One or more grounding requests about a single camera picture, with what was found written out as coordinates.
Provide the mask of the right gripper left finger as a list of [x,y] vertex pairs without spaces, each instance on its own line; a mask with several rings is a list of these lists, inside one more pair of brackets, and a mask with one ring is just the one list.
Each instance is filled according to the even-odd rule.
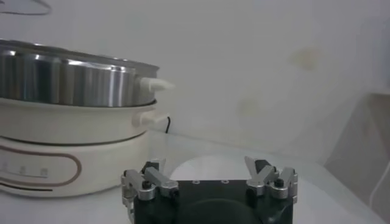
[[150,201],[158,192],[163,197],[174,198],[179,183],[163,175],[165,162],[165,159],[153,159],[140,171],[125,170],[121,176],[122,199],[133,201],[137,197],[141,201]]

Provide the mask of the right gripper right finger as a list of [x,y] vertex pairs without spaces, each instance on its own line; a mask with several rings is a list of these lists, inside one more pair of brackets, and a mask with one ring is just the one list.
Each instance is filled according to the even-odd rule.
[[278,170],[266,160],[248,156],[244,161],[250,174],[246,185],[257,197],[268,195],[276,200],[297,200],[298,174],[293,168]]

